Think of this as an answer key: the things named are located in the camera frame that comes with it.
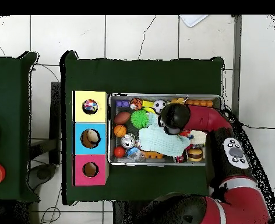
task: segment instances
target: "orange ball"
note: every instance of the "orange ball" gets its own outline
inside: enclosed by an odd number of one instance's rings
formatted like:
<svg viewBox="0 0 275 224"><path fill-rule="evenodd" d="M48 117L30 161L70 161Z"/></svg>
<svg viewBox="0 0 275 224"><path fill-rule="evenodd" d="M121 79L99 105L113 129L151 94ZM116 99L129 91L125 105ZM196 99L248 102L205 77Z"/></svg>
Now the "orange ball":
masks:
<svg viewBox="0 0 275 224"><path fill-rule="evenodd" d="M124 135L126 134L126 127L122 124L118 124L115 128L114 128L114 134L116 135L116 137L118 138L122 138L124 137Z"/></svg>
<svg viewBox="0 0 275 224"><path fill-rule="evenodd" d="M125 149L122 146L118 146L115 148L114 154L117 158L122 158L125 155Z"/></svg>
<svg viewBox="0 0 275 224"><path fill-rule="evenodd" d="M213 107L213 101L212 100L207 101L207 107Z"/></svg>
<svg viewBox="0 0 275 224"><path fill-rule="evenodd" d="M206 104L207 104L207 102L206 102L205 100L201 100L201 101L200 101L200 105L201 105L202 107L206 107Z"/></svg>

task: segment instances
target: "metal tray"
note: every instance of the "metal tray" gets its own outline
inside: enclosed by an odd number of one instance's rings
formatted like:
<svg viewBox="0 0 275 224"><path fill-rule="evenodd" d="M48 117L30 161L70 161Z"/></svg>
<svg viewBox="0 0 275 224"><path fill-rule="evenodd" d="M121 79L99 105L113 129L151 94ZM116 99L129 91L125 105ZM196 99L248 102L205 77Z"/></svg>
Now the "metal tray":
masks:
<svg viewBox="0 0 275 224"><path fill-rule="evenodd" d="M138 93L128 93L128 94L117 94L113 93L108 96L108 105L110 108L110 120L108 121L108 142L107 142L107 156L108 161L112 165L128 165L128 166L136 166L136 165L148 165L148 166L165 166L165 165L176 165L176 166L204 166L205 160L203 159L200 162L185 162L185 163L175 163L173 157L170 156L164 156L162 159L146 159L145 162L132 162L132 160L128 158L116 158L114 156L114 149L118 145L120 145L120 138L117 138L114 135L114 127L115 123L113 122L113 119L115 116L122 112L122 111L128 111L129 113L132 113L134 110L132 110L130 107L117 107L116 101L117 100L132 100L133 98L139 98L141 100L148 100L150 102L154 102L156 100L165 100L165 101L171 101L175 98L188 98L189 100L212 100L213 101L213 107L217 109L223 109L224 108L224 102L223 98L221 96L215 95L215 94L138 94ZM128 121L126 124L126 129L128 130L128 133L132 133L135 135L135 137L138 137L139 130L135 128L130 121Z"/></svg>

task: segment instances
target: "green spiky ball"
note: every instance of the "green spiky ball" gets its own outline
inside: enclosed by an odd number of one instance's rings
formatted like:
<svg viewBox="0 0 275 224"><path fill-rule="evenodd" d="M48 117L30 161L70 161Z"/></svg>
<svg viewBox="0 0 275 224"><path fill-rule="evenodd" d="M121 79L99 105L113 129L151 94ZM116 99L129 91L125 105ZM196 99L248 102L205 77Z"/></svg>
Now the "green spiky ball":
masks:
<svg viewBox="0 0 275 224"><path fill-rule="evenodd" d="M145 128L148 124L149 117L147 115L147 112L145 110L138 110L134 111L131 114L131 123L133 126L137 129Z"/></svg>

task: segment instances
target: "yellow box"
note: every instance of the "yellow box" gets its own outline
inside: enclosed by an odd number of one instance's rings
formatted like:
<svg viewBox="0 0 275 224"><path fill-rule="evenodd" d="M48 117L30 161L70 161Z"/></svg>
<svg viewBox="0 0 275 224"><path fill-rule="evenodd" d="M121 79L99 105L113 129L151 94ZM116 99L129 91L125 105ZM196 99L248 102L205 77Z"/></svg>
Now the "yellow box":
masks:
<svg viewBox="0 0 275 224"><path fill-rule="evenodd" d="M84 112L83 103L85 103L86 100L94 100L97 103L97 111L94 114L87 114ZM106 123L107 93L96 91L75 91L75 122Z"/></svg>

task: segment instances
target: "pink box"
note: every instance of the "pink box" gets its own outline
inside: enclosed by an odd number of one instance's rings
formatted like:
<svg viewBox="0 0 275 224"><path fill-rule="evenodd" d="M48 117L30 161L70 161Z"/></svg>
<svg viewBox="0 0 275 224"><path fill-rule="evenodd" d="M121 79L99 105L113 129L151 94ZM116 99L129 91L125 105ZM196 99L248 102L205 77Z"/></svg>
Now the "pink box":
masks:
<svg viewBox="0 0 275 224"><path fill-rule="evenodd" d="M87 177L83 172L86 163L93 162L98 167L95 177ZM106 155L76 155L75 156L75 185L103 186L108 177L109 164Z"/></svg>

